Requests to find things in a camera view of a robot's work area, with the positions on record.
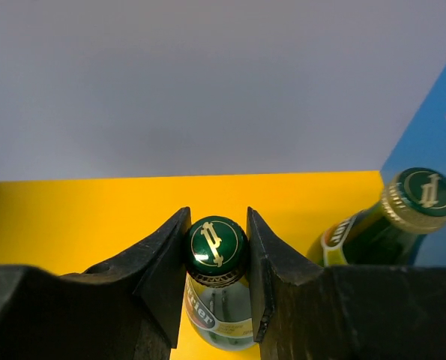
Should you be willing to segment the green perrier bottle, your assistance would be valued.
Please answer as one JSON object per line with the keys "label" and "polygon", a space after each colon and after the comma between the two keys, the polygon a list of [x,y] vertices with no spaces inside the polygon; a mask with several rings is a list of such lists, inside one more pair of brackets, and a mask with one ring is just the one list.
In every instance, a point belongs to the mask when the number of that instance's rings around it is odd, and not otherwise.
{"label": "green perrier bottle", "polygon": [[446,176],[412,167],[371,207],[327,228],[306,258],[319,266],[412,265],[424,240],[446,225]]}
{"label": "green perrier bottle", "polygon": [[250,245],[244,230],[227,217],[201,218],[186,232],[183,254],[184,309],[195,332],[220,350],[252,347]]}

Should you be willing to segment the green Perrier bottle front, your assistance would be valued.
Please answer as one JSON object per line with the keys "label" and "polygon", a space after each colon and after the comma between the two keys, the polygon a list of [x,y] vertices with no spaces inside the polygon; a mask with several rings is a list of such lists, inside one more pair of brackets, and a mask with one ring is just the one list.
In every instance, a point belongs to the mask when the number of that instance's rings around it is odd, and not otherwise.
{"label": "green Perrier bottle front", "polygon": [[186,232],[183,254],[184,309],[195,332],[220,350],[252,347],[250,245],[244,230],[227,217],[201,218]]}

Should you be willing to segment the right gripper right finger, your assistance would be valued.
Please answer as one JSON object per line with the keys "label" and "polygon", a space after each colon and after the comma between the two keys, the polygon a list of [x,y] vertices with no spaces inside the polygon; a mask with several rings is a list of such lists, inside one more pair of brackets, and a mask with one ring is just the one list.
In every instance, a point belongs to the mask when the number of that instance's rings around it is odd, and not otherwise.
{"label": "right gripper right finger", "polygon": [[263,359],[446,359],[446,268],[322,268],[247,212]]}

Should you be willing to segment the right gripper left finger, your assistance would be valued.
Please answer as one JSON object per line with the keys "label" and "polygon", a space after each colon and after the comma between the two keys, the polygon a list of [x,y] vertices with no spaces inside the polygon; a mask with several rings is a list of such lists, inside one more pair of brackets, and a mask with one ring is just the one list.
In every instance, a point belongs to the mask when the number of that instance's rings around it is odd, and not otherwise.
{"label": "right gripper left finger", "polygon": [[168,359],[178,344],[190,224],[181,208],[82,273],[0,265],[0,359]]}

